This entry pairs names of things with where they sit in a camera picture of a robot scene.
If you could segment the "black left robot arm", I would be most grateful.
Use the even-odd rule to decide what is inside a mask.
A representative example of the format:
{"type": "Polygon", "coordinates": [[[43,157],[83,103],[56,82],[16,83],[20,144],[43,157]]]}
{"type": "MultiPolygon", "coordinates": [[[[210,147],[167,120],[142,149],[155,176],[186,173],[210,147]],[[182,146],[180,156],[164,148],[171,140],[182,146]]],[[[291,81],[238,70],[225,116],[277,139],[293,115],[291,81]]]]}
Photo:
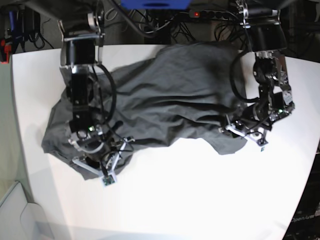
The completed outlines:
{"type": "Polygon", "coordinates": [[[233,116],[227,115],[221,130],[261,148],[268,144],[266,135],[273,124],[290,116],[295,109],[286,58],[282,53],[287,41],[280,20],[281,10],[290,4],[290,0],[236,1],[240,25],[248,43],[232,61],[229,81],[234,95],[248,106],[237,109],[233,116]],[[255,98],[244,97],[235,81],[235,67],[248,53],[255,56],[252,70],[259,93],[255,98]]]}

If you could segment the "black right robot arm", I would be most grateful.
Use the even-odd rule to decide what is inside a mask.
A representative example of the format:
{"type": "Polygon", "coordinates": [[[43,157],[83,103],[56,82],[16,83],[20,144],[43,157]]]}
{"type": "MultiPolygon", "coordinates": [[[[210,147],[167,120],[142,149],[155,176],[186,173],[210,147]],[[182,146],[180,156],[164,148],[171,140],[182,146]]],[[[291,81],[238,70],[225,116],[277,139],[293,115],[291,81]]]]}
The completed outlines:
{"type": "Polygon", "coordinates": [[[42,150],[87,175],[115,174],[128,138],[116,135],[117,89],[102,63],[105,7],[100,0],[25,0],[36,13],[57,21],[61,33],[63,99],[52,109],[42,150]]]}

